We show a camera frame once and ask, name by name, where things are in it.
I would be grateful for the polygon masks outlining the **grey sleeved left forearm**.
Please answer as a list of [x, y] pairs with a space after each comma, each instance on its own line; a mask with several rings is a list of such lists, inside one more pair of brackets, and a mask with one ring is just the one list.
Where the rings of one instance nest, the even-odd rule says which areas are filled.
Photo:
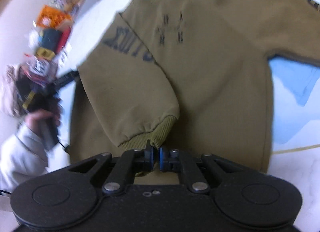
[[42, 139], [25, 124], [1, 145], [1, 190], [13, 192], [23, 182], [47, 173]]

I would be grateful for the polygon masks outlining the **person's left hand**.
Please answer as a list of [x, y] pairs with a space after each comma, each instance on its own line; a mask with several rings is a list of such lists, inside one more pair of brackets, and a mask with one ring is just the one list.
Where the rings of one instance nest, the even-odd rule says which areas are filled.
[[39, 109], [37, 111], [27, 114], [27, 116], [24, 118], [24, 122], [25, 122], [25, 125], [28, 127], [28, 129], [30, 129], [33, 133], [35, 133], [37, 136], [40, 137], [41, 136], [40, 121], [53, 119], [55, 121], [55, 125], [59, 126], [61, 123], [60, 118], [61, 118], [60, 108], [57, 108], [54, 111]]

